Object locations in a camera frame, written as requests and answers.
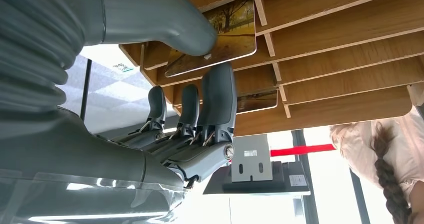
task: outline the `sticker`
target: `sticker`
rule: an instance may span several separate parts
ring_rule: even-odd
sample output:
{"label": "sticker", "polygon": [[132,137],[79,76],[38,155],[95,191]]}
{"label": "sticker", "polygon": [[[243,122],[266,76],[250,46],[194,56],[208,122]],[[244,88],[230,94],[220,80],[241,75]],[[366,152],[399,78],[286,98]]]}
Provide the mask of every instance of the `sticker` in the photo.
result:
{"label": "sticker", "polygon": [[245,157],[256,157],[258,155],[257,150],[249,150],[244,152]]}
{"label": "sticker", "polygon": [[133,70],[133,68],[126,66],[123,63],[119,63],[113,66],[114,68],[116,68],[117,70],[121,71],[122,73],[128,72]]}
{"label": "sticker", "polygon": [[308,186],[304,175],[289,175],[288,178],[292,187]]}

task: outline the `qr code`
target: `qr code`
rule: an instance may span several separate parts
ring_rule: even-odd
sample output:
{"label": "qr code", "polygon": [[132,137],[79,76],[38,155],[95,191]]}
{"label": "qr code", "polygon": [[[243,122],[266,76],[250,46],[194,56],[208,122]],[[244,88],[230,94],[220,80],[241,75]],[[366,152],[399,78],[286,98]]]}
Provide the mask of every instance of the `qr code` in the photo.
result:
{"label": "qr code", "polygon": [[113,66],[114,68],[118,69],[119,71],[121,71],[122,73],[133,70],[133,68],[130,68],[128,66],[126,66],[123,63],[119,63]]}

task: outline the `screw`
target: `screw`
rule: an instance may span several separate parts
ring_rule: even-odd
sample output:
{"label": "screw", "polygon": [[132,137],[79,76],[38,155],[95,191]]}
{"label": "screw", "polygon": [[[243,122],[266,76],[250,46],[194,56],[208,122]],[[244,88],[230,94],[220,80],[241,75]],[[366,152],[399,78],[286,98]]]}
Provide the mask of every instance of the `screw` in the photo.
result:
{"label": "screw", "polygon": [[156,133],[156,135],[155,135],[154,139],[155,139],[155,140],[159,140],[159,139],[161,139],[161,138],[162,138],[162,133]]}
{"label": "screw", "polygon": [[234,148],[232,146],[227,146],[225,148],[225,157],[232,158],[234,155]]}

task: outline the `pink shirt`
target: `pink shirt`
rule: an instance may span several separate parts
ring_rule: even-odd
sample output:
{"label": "pink shirt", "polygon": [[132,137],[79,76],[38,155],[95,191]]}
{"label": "pink shirt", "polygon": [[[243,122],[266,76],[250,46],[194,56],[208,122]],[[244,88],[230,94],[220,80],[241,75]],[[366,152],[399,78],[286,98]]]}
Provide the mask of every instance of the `pink shirt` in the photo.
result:
{"label": "pink shirt", "polygon": [[330,134],[332,142],[355,174],[381,188],[374,167],[377,155],[370,148],[377,122],[393,127],[395,138],[384,160],[393,166],[394,175],[409,203],[415,183],[424,182],[424,121],[414,107],[403,117],[335,128]]}

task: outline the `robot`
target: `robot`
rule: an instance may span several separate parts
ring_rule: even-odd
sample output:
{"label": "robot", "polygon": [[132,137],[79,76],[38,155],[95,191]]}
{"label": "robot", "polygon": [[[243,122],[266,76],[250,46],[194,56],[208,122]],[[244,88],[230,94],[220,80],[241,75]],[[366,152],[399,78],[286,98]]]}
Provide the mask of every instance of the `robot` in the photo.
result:
{"label": "robot", "polygon": [[197,89],[185,88],[177,131],[167,137],[160,87],[149,93],[146,125],[113,140],[57,106],[66,96],[56,85],[85,45],[158,40],[207,54],[217,34],[190,2],[0,2],[0,223],[169,220],[185,189],[231,160],[237,94],[229,63],[203,77],[200,112]]}

